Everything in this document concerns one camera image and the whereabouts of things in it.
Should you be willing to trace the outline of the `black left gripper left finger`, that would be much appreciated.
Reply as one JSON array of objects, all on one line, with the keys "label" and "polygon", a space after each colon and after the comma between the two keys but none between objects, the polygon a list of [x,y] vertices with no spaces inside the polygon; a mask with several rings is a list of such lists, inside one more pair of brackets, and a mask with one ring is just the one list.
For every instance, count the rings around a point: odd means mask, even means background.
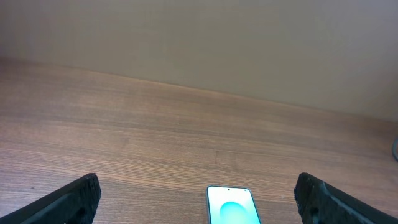
[{"label": "black left gripper left finger", "polygon": [[92,224],[100,198],[98,177],[89,173],[1,217],[1,223]]}]

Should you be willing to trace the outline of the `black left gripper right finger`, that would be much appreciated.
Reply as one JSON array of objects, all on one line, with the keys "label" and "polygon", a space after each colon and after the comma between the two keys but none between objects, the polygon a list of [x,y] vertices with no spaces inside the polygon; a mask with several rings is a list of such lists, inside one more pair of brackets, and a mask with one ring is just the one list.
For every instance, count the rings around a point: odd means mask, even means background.
[{"label": "black left gripper right finger", "polygon": [[294,188],[303,224],[397,224],[392,217],[303,172]]}]

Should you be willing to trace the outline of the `turquoise screen smartphone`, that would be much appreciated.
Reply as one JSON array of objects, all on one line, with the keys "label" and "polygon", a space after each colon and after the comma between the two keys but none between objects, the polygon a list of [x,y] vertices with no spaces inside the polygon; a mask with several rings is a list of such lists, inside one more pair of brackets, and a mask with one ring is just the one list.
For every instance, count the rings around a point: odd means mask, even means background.
[{"label": "turquoise screen smartphone", "polygon": [[210,185],[206,200],[210,224],[261,224],[248,188]]}]

